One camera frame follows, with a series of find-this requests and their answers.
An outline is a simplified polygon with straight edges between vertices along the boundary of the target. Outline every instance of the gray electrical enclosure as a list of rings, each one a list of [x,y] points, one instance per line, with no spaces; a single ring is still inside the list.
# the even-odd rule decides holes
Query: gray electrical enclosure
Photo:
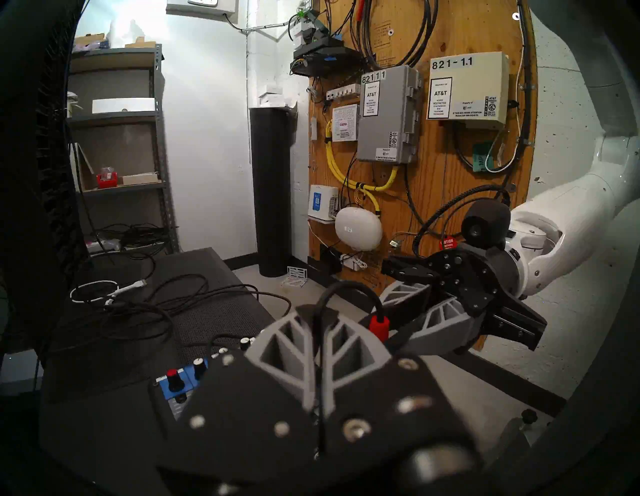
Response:
[[[414,162],[424,85],[421,74],[401,65],[364,74],[360,82],[358,160]]]

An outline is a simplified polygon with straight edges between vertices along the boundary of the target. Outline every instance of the bolt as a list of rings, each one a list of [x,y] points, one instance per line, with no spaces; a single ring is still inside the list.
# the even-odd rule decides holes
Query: bolt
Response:
[[[347,441],[355,443],[371,432],[371,425],[364,419],[349,419],[342,426]]]
[[[410,413],[421,408],[429,408],[433,404],[430,396],[406,396],[396,404],[398,413]]]
[[[279,438],[283,438],[287,434],[289,434],[289,424],[286,422],[276,422],[273,426],[273,432],[276,433],[276,436]]]
[[[202,415],[194,415],[189,419],[189,426],[191,429],[200,429],[204,426],[204,417]]]
[[[408,371],[418,370],[418,363],[412,358],[400,358],[398,365]]]

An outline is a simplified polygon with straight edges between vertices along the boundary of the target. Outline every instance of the white device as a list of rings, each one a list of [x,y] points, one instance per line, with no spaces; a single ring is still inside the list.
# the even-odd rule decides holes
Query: white device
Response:
[[[368,252],[380,244],[382,223],[373,212],[346,207],[335,216],[335,233],[354,250]]]
[[[91,112],[101,114],[105,112],[153,112],[156,101],[153,98],[104,98],[94,100]]]
[[[640,198],[640,138],[598,138],[591,170],[511,211],[506,251],[520,275],[515,296],[568,274],[598,247],[607,225]]]
[[[309,189],[308,217],[323,224],[332,224],[338,211],[338,188],[312,184]]]
[[[360,97],[360,85],[358,83],[349,84],[347,86],[341,86],[334,90],[326,92],[327,100],[338,100],[346,97]]]
[[[509,58],[484,52],[431,59],[428,120],[502,129],[509,99]]]

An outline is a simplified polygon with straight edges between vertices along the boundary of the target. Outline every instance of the knob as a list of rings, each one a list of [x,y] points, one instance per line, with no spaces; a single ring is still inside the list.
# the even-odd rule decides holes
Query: knob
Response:
[[[169,381],[169,391],[172,393],[181,391],[184,389],[184,381],[180,378],[180,374],[176,369],[169,369],[166,372],[166,378]]]
[[[193,375],[195,376],[196,380],[199,381],[206,371],[207,364],[204,363],[204,359],[196,358],[193,361]]]

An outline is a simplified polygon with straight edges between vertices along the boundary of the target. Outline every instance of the beige junction box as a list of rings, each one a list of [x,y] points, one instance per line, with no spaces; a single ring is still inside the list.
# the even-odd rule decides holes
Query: beige junction box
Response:
[[[429,65],[428,120],[457,120],[483,129],[504,127],[509,95],[506,54],[439,57]]]

